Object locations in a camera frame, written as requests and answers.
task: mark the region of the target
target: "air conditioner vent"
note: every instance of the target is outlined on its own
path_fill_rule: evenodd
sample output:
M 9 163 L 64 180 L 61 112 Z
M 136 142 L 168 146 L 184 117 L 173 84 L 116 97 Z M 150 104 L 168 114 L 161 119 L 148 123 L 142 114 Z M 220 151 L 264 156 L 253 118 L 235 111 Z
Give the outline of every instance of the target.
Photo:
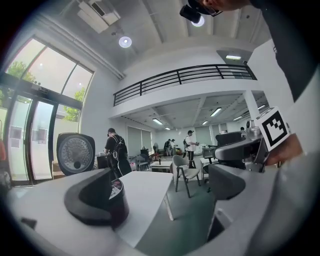
M 97 5 L 97 3 L 94 2 L 91 6 L 98 14 L 100 14 L 101 17 L 105 15 L 105 12 L 99 7 L 99 5 Z

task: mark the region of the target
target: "person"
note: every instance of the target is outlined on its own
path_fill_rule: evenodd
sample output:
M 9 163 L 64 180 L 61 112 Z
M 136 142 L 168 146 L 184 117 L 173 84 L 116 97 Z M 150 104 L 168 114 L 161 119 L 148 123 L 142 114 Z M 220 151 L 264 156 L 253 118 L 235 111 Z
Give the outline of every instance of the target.
M 172 156 L 174 156 L 175 154 L 176 154 L 176 147 L 178 146 L 178 145 L 176 145 L 175 144 L 175 139 L 173 138 L 172 140 L 171 140 L 171 142 L 170 142 L 170 146 L 171 146 L 171 154 L 172 154 Z
M 188 136 L 185 137 L 185 143 L 187 145 L 188 159 L 189 159 L 189 169 L 194 168 L 192 166 L 192 161 L 194 160 L 194 153 L 196 151 L 196 146 L 199 145 L 198 142 L 194 142 L 194 138 L 192 137 L 193 131 L 188 131 Z
M 164 151 L 166 152 L 166 155 L 168 157 L 171 156 L 171 139 L 168 139 L 165 143 L 164 143 Z
M 315 14 L 317 8 L 309 8 L 308 13 L 302 18 L 302 13 L 297 15 L 292 12 L 287 1 L 199 0 L 199 2 L 206 8 L 219 11 L 233 11 L 248 5 L 253 5 L 262 11 L 274 43 L 276 61 L 289 84 L 293 101 L 296 102 L 314 76 L 319 64 L 317 59 L 319 46 L 308 27 L 301 23 L 303 20 L 305 24 L 308 20 L 308 24 L 317 24 L 317 14 Z M 303 149 L 297 135 L 291 134 L 270 152 L 266 164 L 285 162 L 302 153 Z
M 129 162 L 127 161 L 128 150 L 125 140 L 116 133 L 113 128 L 108 129 L 108 139 L 106 141 L 104 152 L 109 154 L 110 163 L 116 178 L 120 178 L 131 171 Z M 117 149 L 117 144 L 121 143 L 118 152 L 114 153 Z
M 240 132 L 241 132 L 242 137 L 247 136 L 247 133 L 245 132 L 245 128 L 244 127 L 240 128 Z

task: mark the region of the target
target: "large window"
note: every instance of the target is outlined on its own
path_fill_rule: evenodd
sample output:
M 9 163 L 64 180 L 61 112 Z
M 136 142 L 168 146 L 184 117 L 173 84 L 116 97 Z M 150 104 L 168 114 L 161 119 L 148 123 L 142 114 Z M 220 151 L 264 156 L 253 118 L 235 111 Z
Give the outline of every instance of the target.
M 78 132 L 93 73 L 36 39 L 20 49 L 6 73 L 30 82 L 7 74 L 0 77 L 0 137 L 8 148 L 12 184 L 51 180 L 58 135 Z M 49 91 L 37 90 L 31 83 Z
M 6 73 L 81 102 L 93 75 L 36 39 L 18 52 Z

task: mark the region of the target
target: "doorway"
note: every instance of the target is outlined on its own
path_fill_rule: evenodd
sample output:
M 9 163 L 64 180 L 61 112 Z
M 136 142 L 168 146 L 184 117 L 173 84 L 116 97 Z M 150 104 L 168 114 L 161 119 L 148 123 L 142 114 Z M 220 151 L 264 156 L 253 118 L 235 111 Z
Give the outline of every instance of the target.
M 52 179 L 53 127 L 57 104 L 19 93 L 8 124 L 7 152 L 13 186 L 35 185 Z

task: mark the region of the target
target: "white column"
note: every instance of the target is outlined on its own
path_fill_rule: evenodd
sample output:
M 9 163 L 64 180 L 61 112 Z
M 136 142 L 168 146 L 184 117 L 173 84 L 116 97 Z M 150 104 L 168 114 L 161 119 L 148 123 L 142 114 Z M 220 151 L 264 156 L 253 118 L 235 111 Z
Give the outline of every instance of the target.
M 251 120 L 256 120 L 259 116 L 258 106 L 251 90 L 246 90 L 243 94 L 246 105 L 248 106 Z

